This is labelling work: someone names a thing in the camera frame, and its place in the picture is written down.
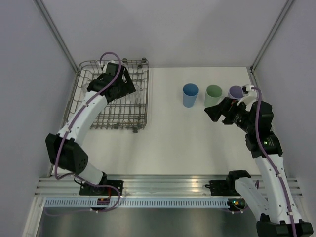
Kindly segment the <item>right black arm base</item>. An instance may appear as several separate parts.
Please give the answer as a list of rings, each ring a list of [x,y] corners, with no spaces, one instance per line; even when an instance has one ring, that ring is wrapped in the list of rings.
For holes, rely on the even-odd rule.
[[[209,189],[213,196],[233,196],[235,194],[227,180],[210,180]]]

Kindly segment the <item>blue plastic cup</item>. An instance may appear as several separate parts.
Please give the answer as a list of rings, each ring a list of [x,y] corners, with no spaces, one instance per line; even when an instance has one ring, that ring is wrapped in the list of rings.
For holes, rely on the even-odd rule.
[[[191,108],[194,105],[199,93],[198,86],[193,83],[186,84],[183,86],[182,92],[183,92],[183,105],[186,108]]]

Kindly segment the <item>purple plastic cup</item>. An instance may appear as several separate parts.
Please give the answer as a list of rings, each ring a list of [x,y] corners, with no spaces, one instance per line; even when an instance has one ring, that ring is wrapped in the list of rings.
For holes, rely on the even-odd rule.
[[[241,86],[234,85],[230,87],[228,91],[228,97],[235,100],[240,100],[244,97],[244,93]]]

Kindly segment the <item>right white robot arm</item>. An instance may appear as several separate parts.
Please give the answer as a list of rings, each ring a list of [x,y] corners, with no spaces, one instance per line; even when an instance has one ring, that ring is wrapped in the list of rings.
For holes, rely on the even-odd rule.
[[[223,124],[235,124],[245,135],[245,143],[255,160],[263,183],[263,197],[245,170],[229,172],[225,188],[231,195],[240,194],[254,214],[260,237],[310,237],[313,227],[303,220],[293,200],[284,172],[282,148],[272,132],[274,114],[266,102],[254,102],[250,111],[244,102],[224,98],[204,110],[213,122],[224,116]]]

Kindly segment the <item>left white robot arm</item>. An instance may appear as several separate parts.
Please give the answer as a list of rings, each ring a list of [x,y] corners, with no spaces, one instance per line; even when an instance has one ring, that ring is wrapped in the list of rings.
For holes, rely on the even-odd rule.
[[[89,162],[82,144],[96,117],[111,102],[136,91],[128,70],[114,61],[87,86],[87,92],[66,125],[57,134],[48,134],[45,143],[50,163],[85,181],[98,196],[107,192],[107,175]]]

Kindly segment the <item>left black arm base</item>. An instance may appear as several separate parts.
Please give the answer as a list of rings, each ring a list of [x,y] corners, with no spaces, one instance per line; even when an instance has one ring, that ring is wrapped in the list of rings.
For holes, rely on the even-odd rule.
[[[108,180],[107,185],[113,186],[118,189],[121,195],[123,190],[122,180]],[[94,187],[89,184],[82,184],[79,190],[80,196],[118,196],[116,190],[111,187]]]

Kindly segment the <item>green plastic cup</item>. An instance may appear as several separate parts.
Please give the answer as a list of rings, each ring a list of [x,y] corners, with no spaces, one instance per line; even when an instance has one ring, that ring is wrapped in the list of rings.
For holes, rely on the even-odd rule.
[[[204,106],[212,107],[217,105],[223,94],[222,88],[217,85],[210,85],[206,89]]]

